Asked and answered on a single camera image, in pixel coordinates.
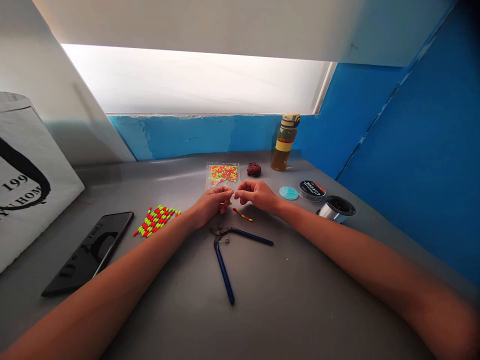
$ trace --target bottle cap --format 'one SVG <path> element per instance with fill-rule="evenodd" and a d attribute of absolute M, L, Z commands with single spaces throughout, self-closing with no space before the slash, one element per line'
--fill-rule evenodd
<path fill-rule="evenodd" d="M 280 124 L 282 128 L 295 129 L 300 124 L 300 114 L 285 114 Z"/>
<path fill-rule="evenodd" d="M 325 196 L 325 189 L 311 180 L 300 181 L 300 196 L 312 202 L 319 202 Z"/>

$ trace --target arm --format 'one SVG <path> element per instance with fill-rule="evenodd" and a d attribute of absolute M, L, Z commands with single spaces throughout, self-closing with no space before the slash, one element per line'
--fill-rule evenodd
<path fill-rule="evenodd" d="M 368 291 L 397 312 L 439 359 L 473 359 L 479 318 L 450 288 L 374 238 L 275 196 L 263 181 L 245 180 L 242 205 L 283 219 Z"/>
<path fill-rule="evenodd" d="M 207 190 L 197 203 L 121 257 L 30 328 L 2 356 L 98 359 L 185 238 L 230 205 L 233 190 Z"/>

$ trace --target person's left hand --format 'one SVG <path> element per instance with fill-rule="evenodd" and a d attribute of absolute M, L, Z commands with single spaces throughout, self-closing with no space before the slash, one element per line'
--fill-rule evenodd
<path fill-rule="evenodd" d="M 234 191 L 228 186 L 209 188 L 191 207 L 197 221 L 196 227 L 204 226 L 218 211 L 224 214 L 230 205 L 230 198 Z"/>

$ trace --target hand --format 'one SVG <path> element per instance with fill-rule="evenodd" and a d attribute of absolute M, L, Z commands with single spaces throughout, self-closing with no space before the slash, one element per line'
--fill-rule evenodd
<path fill-rule="evenodd" d="M 233 194 L 234 191 L 228 186 L 212 187 L 205 191 L 195 205 L 191 207 L 196 221 L 195 226 L 201 228 L 218 211 L 220 211 L 220 214 L 224 214 L 230 206 L 230 198 Z"/>
<path fill-rule="evenodd" d="M 235 193 L 235 199 L 240 198 L 240 204 L 251 201 L 257 208 L 276 214 L 282 200 L 262 180 L 247 179 L 240 184 Z"/>

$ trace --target dark red cord bundle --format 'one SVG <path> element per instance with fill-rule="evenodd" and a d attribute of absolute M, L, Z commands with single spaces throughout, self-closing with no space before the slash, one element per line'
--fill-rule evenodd
<path fill-rule="evenodd" d="M 261 172 L 262 172 L 262 168 L 257 163 L 251 162 L 248 164 L 248 168 L 246 170 L 246 173 L 248 176 L 251 176 L 253 178 L 258 178 Z"/>

